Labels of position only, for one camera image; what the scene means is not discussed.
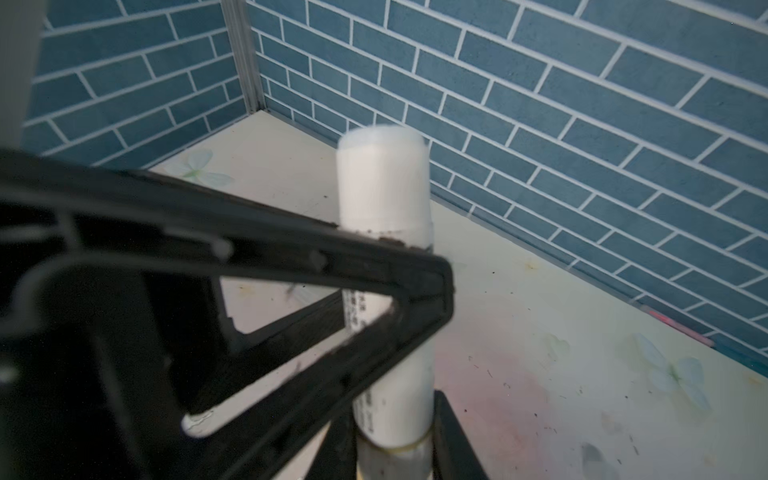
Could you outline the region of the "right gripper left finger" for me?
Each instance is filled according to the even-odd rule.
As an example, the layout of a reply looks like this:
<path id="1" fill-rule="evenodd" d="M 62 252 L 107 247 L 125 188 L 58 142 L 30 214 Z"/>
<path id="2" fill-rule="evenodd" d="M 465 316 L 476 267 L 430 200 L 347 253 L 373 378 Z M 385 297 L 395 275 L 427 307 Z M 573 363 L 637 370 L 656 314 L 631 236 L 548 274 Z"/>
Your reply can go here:
<path id="1" fill-rule="evenodd" d="M 334 419 L 305 476 L 306 480 L 357 478 L 357 429 L 353 410 Z"/>

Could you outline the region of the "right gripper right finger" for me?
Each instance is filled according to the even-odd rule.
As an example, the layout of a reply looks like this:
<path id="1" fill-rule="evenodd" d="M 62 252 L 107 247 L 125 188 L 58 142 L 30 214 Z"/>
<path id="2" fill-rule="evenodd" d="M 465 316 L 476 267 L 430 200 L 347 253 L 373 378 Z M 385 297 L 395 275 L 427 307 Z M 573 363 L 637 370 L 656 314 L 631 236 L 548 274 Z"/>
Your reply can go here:
<path id="1" fill-rule="evenodd" d="M 488 480 L 446 395 L 434 391 L 433 477 L 441 480 Z"/>

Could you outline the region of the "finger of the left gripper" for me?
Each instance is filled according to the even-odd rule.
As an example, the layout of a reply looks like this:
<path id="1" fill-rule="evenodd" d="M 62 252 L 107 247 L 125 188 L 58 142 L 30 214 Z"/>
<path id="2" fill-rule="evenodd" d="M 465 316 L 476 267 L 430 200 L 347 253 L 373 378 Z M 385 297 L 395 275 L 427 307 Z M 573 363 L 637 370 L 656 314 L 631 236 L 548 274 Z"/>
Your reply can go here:
<path id="1" fill-rule="evenodd" d="M 144 274 L 180 409 L 163 479 L 270 478 L 453 315 L 444 258 L 152 172 L 3 150 L 3 205 Z"/>

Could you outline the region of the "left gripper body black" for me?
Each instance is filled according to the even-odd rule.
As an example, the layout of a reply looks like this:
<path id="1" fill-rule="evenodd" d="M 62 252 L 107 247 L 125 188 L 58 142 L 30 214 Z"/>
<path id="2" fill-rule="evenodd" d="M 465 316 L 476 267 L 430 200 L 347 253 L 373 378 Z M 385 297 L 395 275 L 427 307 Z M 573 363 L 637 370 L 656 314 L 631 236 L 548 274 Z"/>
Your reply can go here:
<path id="1" fill-rule="evenodd" d="M 163 479 L 180 409 L 142 272 L 79 258 L 69 212 L 1 208 L 1 475 Z"/>

